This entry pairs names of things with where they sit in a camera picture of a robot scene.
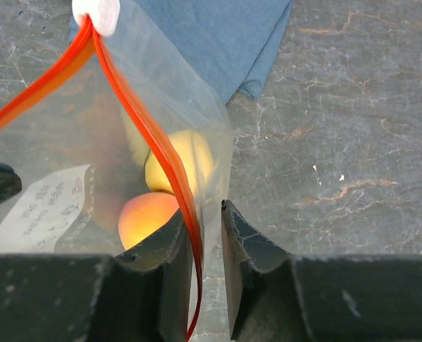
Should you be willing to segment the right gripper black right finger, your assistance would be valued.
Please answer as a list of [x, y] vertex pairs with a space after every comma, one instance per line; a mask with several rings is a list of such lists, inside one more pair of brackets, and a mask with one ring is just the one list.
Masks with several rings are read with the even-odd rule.
[[422, 256], [292, 254], [222, 202], [233, 341], [422, 341]]

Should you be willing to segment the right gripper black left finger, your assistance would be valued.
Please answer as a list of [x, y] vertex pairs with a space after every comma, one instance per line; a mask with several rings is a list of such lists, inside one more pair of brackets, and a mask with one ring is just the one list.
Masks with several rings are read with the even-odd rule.
[[192, 252], [175, 214], [108, 254], [0, 254], [0, 341], [184, 341]]

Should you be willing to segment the orange-red toy peach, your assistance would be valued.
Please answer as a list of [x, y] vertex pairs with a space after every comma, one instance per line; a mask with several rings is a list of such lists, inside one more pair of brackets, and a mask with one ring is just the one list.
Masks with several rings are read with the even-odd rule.
[[125, 250], [156, 232], [177, 212], [174, 195], [150, 192], [134, 197], [123, 207], [118, 220], [118, 232]]

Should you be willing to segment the clear zip bag orange zipper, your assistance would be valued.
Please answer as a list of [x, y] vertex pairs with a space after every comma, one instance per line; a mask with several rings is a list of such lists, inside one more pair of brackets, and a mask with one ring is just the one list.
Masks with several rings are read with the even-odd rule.
[[[145, 181], [152, 152], [192, 252], [187, 341], [200, 312], [205, 242], [220, 230], [229, 188], [228, 114], [183, 57], [149, 67], [105, 39], [85, 19], [62, 57], [0, 110], [0, 162], [22, 182], [22, 191], [0, 204], [0, 254], [116, 257], [141, 244], [148, 237], [124, 249], [118, 220], [134, 197], [164, 192]], [[181, 130], [199, 132], [212, 153], [213, 170], [195, 195], [168, 137]]]

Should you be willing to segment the yellow toy pear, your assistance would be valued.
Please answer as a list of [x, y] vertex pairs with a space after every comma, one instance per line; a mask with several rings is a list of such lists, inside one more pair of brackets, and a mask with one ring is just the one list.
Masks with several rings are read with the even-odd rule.
[[[203, 187], [214, 167], [209, 145], [203, 135], [193, 130], [177, 131], [168, 137], [182, 160], [190, 189], [195, 195], [198, 185]], [[173, 193], [165, 172], [152, 152], [145, 163], [145, 181], [152, 191]]]

